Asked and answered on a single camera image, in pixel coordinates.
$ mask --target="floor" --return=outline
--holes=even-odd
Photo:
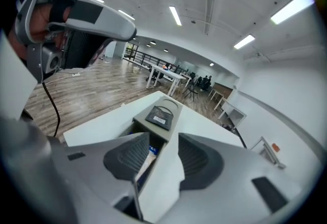
[[[145,79],[149,76],[146,69],[141,68],[139,74],[133,73],[135,64],[123,59],[108,59],[108,63],[98,60],[96,64],[85,70],[72,69],[58,72],[46,81],[61,117],[57,137],[64,142],[63,133],[86,121],[120,107],[122,103],[130,103],[155,91],[168,93],[171,82],[162,78],[161,85],[146,89]],[[69,73],[80,72],[79,77]],[[189,108],[202,114],[215,123],[228,123],[227,118],[218,120],[220,111],[214,111],[215,101],[206,102],[208,92],[200,92],[192,98],[184,98],[181,87],[173,98]],[[46,135],[53,135],[57,116],[43,87],[36,86],[25,109],[32,115]]]

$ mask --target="black strap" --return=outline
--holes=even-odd
[[[63,12],[73,4],[71,0],[56,0],[50,10],[49,22],[64,22]]]

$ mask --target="black railing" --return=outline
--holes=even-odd
[[[150,65],[157,65],[157,66],[163,66],[166,63],[169,63],[165,60],[156,58],[152,55],[148,55],[136,50],[132,50],[132,49],[128,49],[129,51],[125,53],[124,57],[129,59],[129,60],[133,60],[134,62],[136,62],[137,64],[141,65],[141,66],[150,66]],[[172,68],[170,71],[180,74],[182,73],[186,73],[188,70],[184,70],[181,67],[177,67],[174,64],[171,64]]]

